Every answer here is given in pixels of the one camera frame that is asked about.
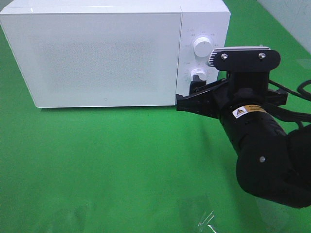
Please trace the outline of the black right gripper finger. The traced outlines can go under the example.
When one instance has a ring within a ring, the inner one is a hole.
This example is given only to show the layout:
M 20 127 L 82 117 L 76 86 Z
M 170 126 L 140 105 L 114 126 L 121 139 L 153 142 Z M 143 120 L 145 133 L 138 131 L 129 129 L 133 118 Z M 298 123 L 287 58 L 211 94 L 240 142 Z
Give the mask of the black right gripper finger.
M 193 80 L 190 83 L 189 94 L 194 94 L 199 91 L 199 89 L 205 86 L 207 83 L 199 78 L 199 75 L 194 75 Z
M 194 94 L 188 96 L 176 94 L 176 110 L 219 119 L 220 110 L 213 94 L 224 84 L 227 84 L 227 80 L 218 80 L 206 84 Z

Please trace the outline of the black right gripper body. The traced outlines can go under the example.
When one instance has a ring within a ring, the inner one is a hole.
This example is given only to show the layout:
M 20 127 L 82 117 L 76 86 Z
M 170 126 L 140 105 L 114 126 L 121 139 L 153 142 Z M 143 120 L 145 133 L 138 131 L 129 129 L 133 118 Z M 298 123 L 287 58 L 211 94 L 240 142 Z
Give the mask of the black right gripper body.
M 285 150 L 286 133 L 264 104 L 267 81 L 223 80 L 212 92 L 234 150 Z

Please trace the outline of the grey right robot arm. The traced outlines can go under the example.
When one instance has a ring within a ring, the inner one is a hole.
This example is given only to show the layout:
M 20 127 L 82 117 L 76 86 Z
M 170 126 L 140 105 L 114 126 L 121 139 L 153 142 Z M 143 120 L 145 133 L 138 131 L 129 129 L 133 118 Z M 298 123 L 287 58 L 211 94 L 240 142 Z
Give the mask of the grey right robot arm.
M 177 110 L 220 121 L 237 156 L 236 177 L 247 193 L 294 208 L 311 204 L 311 116 L 283 108 L 284 87 L 221 79 L 189 96 Z

